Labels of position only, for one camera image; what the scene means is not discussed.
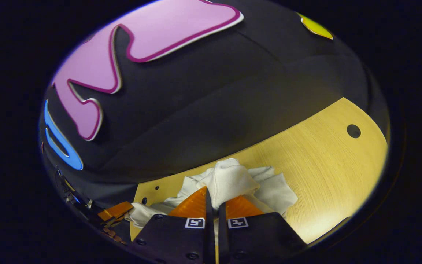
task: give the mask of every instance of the wooden table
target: wooden table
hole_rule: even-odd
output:
[[[360,128],[360,137],[348,135],[351,124]],[[362,206],[380,178],[386,154],[387,142],[379,127],[342,98],[303,122],[219,160],[235,158],[248,169],[272,166],[276,174],[282,172],[299,198],[288,208],[288,224],[310,243]],[[151,205],[175,197],[184,177],[200,174],[216,162],[141,183],[134,202],[147,197],[146,205]],[[131,241],[139,231],[131,224]]]

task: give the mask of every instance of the yellow shape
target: yellow shape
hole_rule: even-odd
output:
[[[69,184],[69,182],[67,182],[67,180],[65,180],[66,185],[71,189],[72,192],[75,192],[76,190],[71,186],[71,184]]]
[[[189,217],[189,218],[206,218],[206,186],[197,190],[189,197],[184,199],[169,216],[173,217]]]
[[[361,130],[357,139],[347,133],[351,124]],[[299,198],[288,208],[288,224],[310,243],[364,204],[380,178],[386,154],[387,141],[377,124],[341,98],[283,132],[219,160],[235,158],[248,169],[272,166],[276,174],[283,173]],[[134,201],[147,197],[150,205],[175,197],[184,177],[200,174],[216,162],[140,183]],[[130,227],[134,239],[140,229]]]
[[[323,26],[304,15],[301,15],[300,13],[298,13],[298,15],[300,16],[300,21],[302,22],[302,24],[310,32],[314,33],[315,35],[319,35],[322,37],[326,37],[327,39],[333,40],[333,36]]]
[[[226,202],[226,219],[253,217],[262,214],[263,212],[260,209],[241,195]]]

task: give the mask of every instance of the white cloth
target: white cloth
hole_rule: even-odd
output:
[[[288,207],[297,202],[297,196],[283,174],[274,175],[273,167],[246,169],[236,159],[227,159],[217,162],[214,168],[201,174],[185,177],[176,197],[169,197],[151,207],[132,203],[134,208],[125,214],[125,219],[142,228],[154,214],[169,214],[184,199],[204,186],[210,192],[214,209],[218,209],[223,202],[244,195],[263,213],[278,212],[286,219]]]

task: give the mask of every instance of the screw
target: screw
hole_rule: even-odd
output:
[[[140,246],[144,246],[146,244],[146,241],[144,241],[142,239],[136,239],[136,244],[138,244]]]
[[[186,257],[187,257],[188,259],[194,260],[194,259],[198,259],[200,256],[199,256],[198,254],[196,254],[196,253],[188,253],[188,254],[186,255]]]

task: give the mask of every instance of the orange gripper pad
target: orange gripper pad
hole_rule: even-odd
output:
[[[169,216],[206,218],[206,186],[187,197]]]
[[[260,209],[242,195],[226,202],[226,219],[253,217],[262,214],[263,212]]]

